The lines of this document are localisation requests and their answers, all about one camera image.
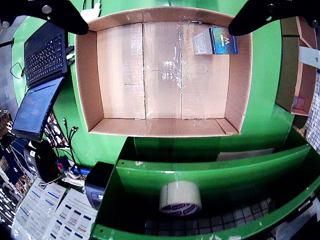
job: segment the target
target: laptop screen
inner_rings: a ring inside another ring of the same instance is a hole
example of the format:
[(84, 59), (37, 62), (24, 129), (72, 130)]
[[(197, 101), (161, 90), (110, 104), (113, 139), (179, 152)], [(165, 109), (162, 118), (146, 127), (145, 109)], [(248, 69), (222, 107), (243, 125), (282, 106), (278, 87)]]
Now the laptop screen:
[(29, 89), (14, 119), (12, 133), (17, 137), (40, 141), (49, 113), (58, 97), (64, 77)]

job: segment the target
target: white tape roll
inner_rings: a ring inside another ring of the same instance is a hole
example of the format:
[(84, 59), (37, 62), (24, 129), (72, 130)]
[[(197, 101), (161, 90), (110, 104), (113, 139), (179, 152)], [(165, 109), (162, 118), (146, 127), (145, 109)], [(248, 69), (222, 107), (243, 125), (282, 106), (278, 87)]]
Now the white tape roll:
[(174, 181), (160, 192), (159, 211), (170, 216), (186, 216), (202, 208), (198, 185), (190, 181)]

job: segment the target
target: green bin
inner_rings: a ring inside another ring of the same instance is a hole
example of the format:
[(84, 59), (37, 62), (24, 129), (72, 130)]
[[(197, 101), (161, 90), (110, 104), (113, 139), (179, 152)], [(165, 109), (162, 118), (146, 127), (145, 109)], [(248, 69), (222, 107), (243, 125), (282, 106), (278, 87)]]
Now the green bin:
[[(290, 221), (312, 204), (320, 191), (320, 156), (293, 129), (285, 142), (272, 154), (237, 160), (216, 161), (204, 151), (207, 161), (181, 162), (165, 157), (157, 162), (151, 154), (140, 154), (139, 142), (128, 138), (107, 184), (92, 239), (245, 239), (261, 235), (282, 221)], [(174, 156), (175, 150), (164, 155)], [(190, 181), (199, 186), (202, 210), (190, 216), (172, 217), (159, 213), (161, 188), (174, 181)], [(263, 205), (267, 201), (267, 210)], [(255, 213), (255, 206), (263, 212)], [(245, 218), (245, 225), (227, 224), (228, 214), (237, 221), (237, 210), (250, 209), (254, 214)], [(223, 229), (213, 219), (222, 216)], [(203, 230), (204, 220), (208, 221)], [(197, 221), (193, 234), (187, 228)], [(177, 231), (176, 223), (182, 229)]]

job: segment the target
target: laptop keyboard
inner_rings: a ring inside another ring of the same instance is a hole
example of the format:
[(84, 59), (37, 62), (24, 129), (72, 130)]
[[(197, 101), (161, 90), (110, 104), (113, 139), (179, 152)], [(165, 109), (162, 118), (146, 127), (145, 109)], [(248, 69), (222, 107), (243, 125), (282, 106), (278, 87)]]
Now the laptop keyboard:
[(64, 66), (62, 56), (62, 35), (59, 34), (43, 44), (35, 53), (25, 59), (26, 81), (28, 84), (49, 76)]

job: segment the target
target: laptop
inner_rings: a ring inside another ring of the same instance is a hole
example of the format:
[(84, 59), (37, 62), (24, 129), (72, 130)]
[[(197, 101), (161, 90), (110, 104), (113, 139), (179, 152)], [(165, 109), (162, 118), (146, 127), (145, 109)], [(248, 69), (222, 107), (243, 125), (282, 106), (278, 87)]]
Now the laptop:
[(66, 46), (66, 32), (51, 22), (42, 25), (24, 43), (24, 70), (29, 89), (14, 119), (12, 133), (17, 137), (41, 141), (68, 72)]

